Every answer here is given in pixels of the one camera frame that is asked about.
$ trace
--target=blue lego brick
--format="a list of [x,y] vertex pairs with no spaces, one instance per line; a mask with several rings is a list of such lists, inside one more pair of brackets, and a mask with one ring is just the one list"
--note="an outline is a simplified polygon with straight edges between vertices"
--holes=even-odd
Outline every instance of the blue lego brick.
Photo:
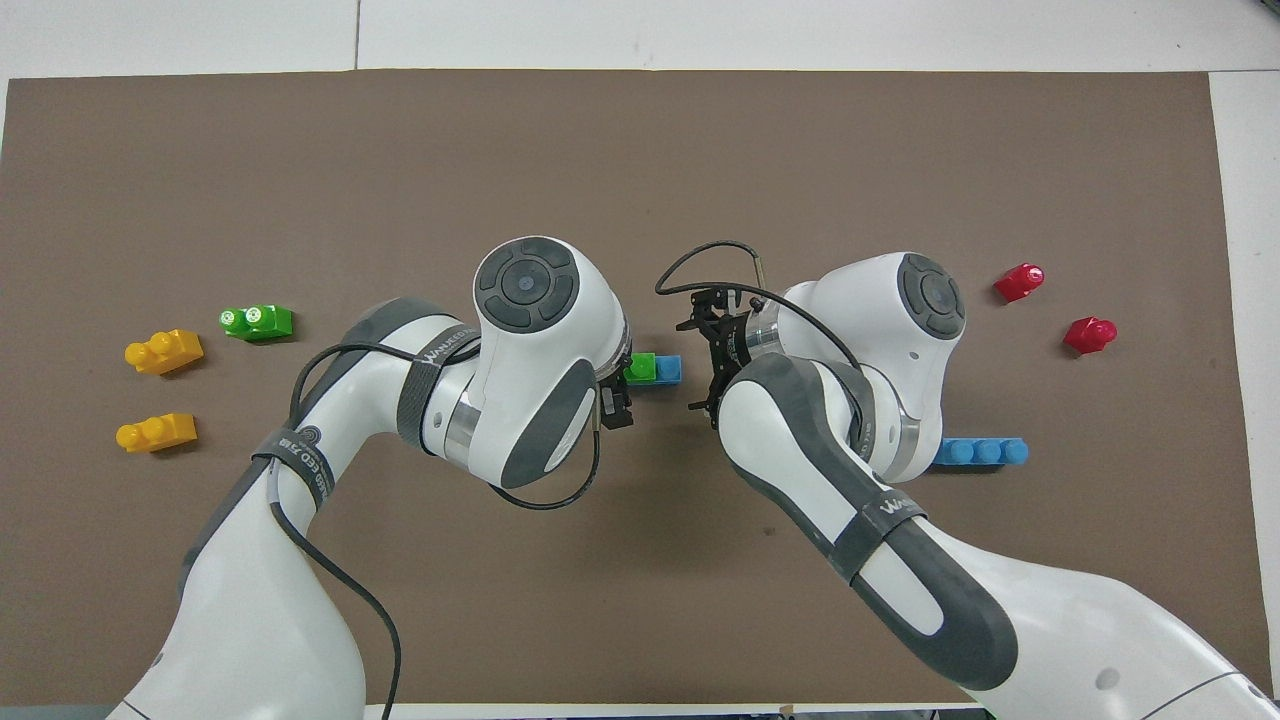
[[1020,437],[942,438],[934,465],[1021,465],[1030,448]]
[[684,377],[680,355],[657,355],[654,356],[654,378],[652,380],[628,378],[627,384],[631,387],[676,386]]

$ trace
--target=yellow block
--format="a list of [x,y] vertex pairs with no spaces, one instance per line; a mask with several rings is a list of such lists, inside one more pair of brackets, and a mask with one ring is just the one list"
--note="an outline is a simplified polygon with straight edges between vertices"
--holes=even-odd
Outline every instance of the yellow block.
[[151,375],[161,375],[204,356],[200,337],[189,331],[156,333],[146,342],[131,342],[124,348],[124,361]]
[[115,430],[115,445],[129,452],[154,452],[196,439],[196,419],[186,413],[147,418]]

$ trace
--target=velcro strap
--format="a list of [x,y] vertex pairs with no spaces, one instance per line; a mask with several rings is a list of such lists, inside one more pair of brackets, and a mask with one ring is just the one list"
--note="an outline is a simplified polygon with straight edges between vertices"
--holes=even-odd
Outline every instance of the velcro strap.
[[444,364],[460,350],[480,337],[480,331],[457,324],[435,336],[431,342],[413,357],[404,375],[399,402],[396,406],[396,432],[404,442],[421,447],[428,455],[435,455],[422,442],[422,418],[426,415],[426,402],[431,398]]
[[895,528],[924,515],[924,509],[905,492],[887,489],[858,510],[858,515],[836,538],[827,560],[841,578],[851,582]]
[[306,483],[307,489],[311,491],[311,500],[315,501],[316,510],[320,510],[324,501],[329,500],[329,495],[333,493],[334,477],[329,461],[314,441],[289,428],[280,428],[266,436],[262,445],[253,451],[253,457],[275,457],[297,473]]

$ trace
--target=robotic arm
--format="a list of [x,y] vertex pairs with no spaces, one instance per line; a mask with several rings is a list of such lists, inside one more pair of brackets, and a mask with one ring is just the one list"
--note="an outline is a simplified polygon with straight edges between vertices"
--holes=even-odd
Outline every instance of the robotic arm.
[[392,300],[316,359],[337,355],[301,400],[300,378],[289,420],[187,553],[169,637],[109,720],[362,717],[356,643],[273,503],[303,536],[376,433],[504,489],[554,470],[598,405],[608,427],[630,424],[626,319],[582,254],[513,240],[480,264],[474,295],[479,331]]
[[941,266],[896,252],[783,293],[849,343],[852,366],[780,302],[735,315],[714,284],[700,286],[682,325],[712,340],[719,370],[696,405],[739,475],[929,667],[1001,720],[1280,719],[1199,635],[1130,587],[965,544],[884,483],[919,475],[941,437],[942,374],[964,332],[964,304]]

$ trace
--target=green block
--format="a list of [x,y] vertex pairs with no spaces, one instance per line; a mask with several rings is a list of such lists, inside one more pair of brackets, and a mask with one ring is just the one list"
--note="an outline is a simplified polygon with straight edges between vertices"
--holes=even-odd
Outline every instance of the green block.
[[652,383],[658,379],[658,355],[655,352],[632,352],[631,365],[622,370],[628,383]]
[[244,341],[271,340],[293,334],[293,311],[279,305],[228,307],[218,316],[228,337]]

